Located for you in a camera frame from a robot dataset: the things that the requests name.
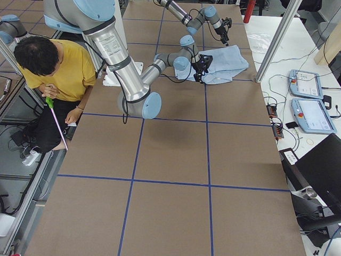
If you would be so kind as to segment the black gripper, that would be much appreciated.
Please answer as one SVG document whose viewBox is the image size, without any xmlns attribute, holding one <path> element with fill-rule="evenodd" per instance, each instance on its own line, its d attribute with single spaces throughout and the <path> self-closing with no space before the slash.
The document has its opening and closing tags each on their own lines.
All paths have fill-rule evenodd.
<svg viewBox="0 0 341 256">
<path fill-rule="evenodd" d="M 196 71 L 196 73 L 193 75 L 194 76 L 194 80 L 198 83 L 204 83 L 204 77 L 208 74 L 206 73 L 204 70 L 201 70 L 199 67 L 199 60 L 195 63 L 192 64 L 194 70 Z"/>
<path fill-rule="evenodd" d="M 222 44 L 224 44 L 225 46 L 229 46 L 229 38 L 228 38 L 228 29 L 227 29 L 228 25 L 220 25 L 219 27 L 217 27 L 215 29 L 216 33 L 218 35 L 220 35 L 221 37 L 221 42 Z"/>
</svg>

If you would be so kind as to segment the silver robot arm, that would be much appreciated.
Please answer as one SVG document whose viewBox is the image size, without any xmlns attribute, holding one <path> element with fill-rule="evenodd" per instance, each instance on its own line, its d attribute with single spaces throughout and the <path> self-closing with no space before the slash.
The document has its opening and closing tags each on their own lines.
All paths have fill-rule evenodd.
<svg viewBox="0 0 341 256">
<path fill-rule="evenodd" d="M 209 26 L 212 26 L 216 34 L 220 37 L 220 39 L 214 37 L 209 27 L 209 31 L 213 39 L 221 42 L 225 46 L 229 45 L 228 31 L 232 27 L 232 19 L 220 18 L 213 5 L 202 7 L 200 10 L 197 10 L 198 14 L 194 17 L 190 14 L 192 10 L 186 12 L 175 1 L 158 0 L 153 1 L 153 3 L 167 9 L 174 17 L 186 26 L 190 35 L 196 34 L 206 22 Z"/>
<path fill-rule="evenodd" d="M 115 1 L 44 1 L 45 23 L 56 30 L 83 34 L 97 46 L 101 57 L 116 76 L 121 93 L 118 107 L 125 116 L 144 119 L 157 117 L 162 100 L 150 85 L 167 67 L 194 70 L 194 79 L 202 81 L 213 57 L 198 52 L 190 35 L 182 37 L 177 53 L 159 54 L 154 62 L 139 74 L 127 47 L 115 28 Z"/>
</svg>

